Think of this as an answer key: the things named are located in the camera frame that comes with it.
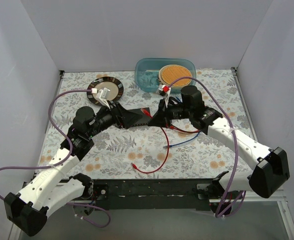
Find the black network switch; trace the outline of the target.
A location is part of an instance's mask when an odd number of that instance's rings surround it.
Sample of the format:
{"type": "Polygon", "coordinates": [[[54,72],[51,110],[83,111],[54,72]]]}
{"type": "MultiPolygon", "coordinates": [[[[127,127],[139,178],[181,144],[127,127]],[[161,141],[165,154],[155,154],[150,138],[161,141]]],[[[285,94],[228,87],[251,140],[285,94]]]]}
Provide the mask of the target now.
{"type": "Polygon", "coordinates": [[[150,119],[149,107],[131,109],[130,111],[141,116],[141,118],[135,124],[133,124],[132,127],[140,127],[140,126],[148,125],[148,121],[150,119]]]}

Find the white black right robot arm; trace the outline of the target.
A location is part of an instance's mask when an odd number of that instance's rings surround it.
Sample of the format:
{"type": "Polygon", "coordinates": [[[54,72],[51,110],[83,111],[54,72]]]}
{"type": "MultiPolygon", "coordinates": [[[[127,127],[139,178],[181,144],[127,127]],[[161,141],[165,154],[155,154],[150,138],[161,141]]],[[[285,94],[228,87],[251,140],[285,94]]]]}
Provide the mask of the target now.
{"type": "Polygon", "coordinates": [[[163,99],[149,120],[149,126],[168,128],[172,120],[188,119],[194,128],[232,150],[235,162],[242,159],[250,167],[247,172],[233,169],[219,174],[208,187],[207,194],[224,199],[233,191],[253,191],[267,199],[290,178],[285,150],[260,144],[235,129],[221,112],[205,105],[201,92],[195,86],[181,89],[181,102],[170,96],[171,89],[166,85],[161,85],[158,91],[163,99]]]}

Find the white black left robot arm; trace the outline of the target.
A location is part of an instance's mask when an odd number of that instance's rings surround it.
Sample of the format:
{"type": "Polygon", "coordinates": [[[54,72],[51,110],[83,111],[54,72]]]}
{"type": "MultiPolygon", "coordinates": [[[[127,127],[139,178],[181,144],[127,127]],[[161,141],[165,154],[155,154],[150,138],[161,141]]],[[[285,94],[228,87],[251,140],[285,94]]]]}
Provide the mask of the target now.
{"type": "Polygon", "coordinates": [[[82,173],[71,177],[61,187],[57,184],[94,146],[94,136],[111,126],[128,129],[141,118],[141,114],[126,110],[119,103],[112,104],[110,108],[102,106],[98,113],[89,106],[79,108],[67,139],[49,165],[18,193],[8,193],[4,198],[7,218],[32,237],[40,232],[52,213],[69,201],[92,198],[93,180],[82,173]]]}

